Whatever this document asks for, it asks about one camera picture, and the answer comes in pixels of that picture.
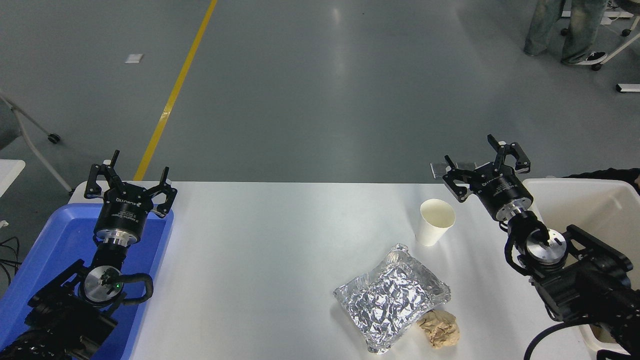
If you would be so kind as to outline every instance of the person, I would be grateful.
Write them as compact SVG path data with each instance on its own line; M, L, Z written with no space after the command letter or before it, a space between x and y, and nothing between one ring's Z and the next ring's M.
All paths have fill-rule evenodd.
M524 45L525 54L536 56L547 49L553 25L562 16L565 2L566 0L538 0ZM606 7L607 0L572 0L562 63L594 65L607 58L605 52L591 51Z
M620 180L633 186L634 190L638 195L640 195L640 168L630 168L625 170L608 168L607 170L583 172L582 174L569 175L565 177L574 179Z

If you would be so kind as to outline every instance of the crumpled paper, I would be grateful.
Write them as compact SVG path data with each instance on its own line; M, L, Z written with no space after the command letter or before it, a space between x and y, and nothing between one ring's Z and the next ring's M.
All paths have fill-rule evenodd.
M433 348L450 347L460 340L456 317L444 310L431 310L418 321Z

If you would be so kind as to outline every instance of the white table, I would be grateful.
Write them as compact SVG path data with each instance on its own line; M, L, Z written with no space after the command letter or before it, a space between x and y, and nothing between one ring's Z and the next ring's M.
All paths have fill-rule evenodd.
M0 159L0 196L9 188L24 168L22 160Z
M458 317L461 340L435 350L414 325L385 360L521 359L533 337L555 324L527 278L506 264L506 235L478 199L459 204L444 185L173 186L173 230L132 360L380 359L367 352L332 291L375 267L396 243L451 287L443 308ZM87 201L83 192L81 184L70 202ZM425 248L414 229L429 198L452 204L457 219ZM567 329L542 341L532 358L589 353L579 332Z

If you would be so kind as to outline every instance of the crumpled foil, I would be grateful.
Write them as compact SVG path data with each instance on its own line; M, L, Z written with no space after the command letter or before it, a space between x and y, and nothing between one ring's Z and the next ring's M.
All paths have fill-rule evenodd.
M333 291L369 352L384 354L411 324L451 299L449 287L408 250L397 244L373 270Z

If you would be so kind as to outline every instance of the sneaker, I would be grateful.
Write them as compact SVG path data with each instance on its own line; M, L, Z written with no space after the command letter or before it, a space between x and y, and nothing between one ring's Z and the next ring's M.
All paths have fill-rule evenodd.
M569 64L569 65L593 65L597 63L603 62L607 58L607 53L603 51L594 51L586 59L580 61L579 63Z

